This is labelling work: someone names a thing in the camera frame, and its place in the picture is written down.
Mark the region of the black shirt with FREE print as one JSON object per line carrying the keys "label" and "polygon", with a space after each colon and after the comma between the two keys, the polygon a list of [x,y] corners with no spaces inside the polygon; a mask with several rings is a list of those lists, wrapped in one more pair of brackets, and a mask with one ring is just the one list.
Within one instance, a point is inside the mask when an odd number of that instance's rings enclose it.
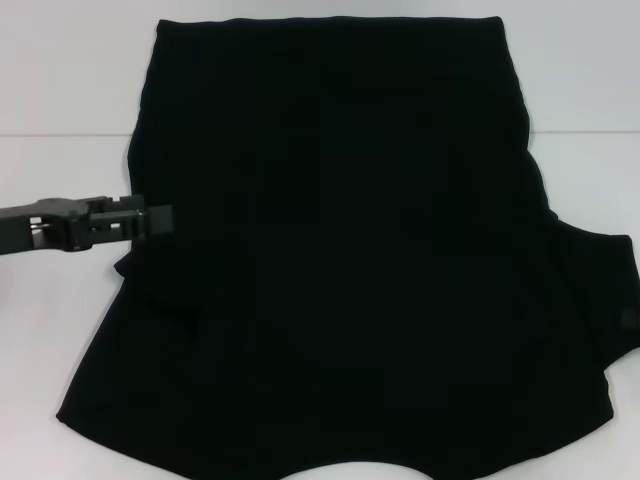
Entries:
{"label": "black shirt with FREE print", "polygon": [[640,276],[529,130],[498,17],[160,21],[128,166],[174,231],[117,262],[58,420],[191,480],[476,480],[594,432]]}

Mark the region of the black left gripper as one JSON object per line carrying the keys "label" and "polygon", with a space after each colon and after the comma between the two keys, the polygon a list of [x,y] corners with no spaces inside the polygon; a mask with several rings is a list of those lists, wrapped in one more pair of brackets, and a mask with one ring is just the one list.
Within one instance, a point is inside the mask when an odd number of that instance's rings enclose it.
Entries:
{"label": "black left gripper", "polygon": [[48,198],[0,209],[0,255],[80,252],[93,244],[144,241],[172,232],[172,206],[145,207],[142,195]]}

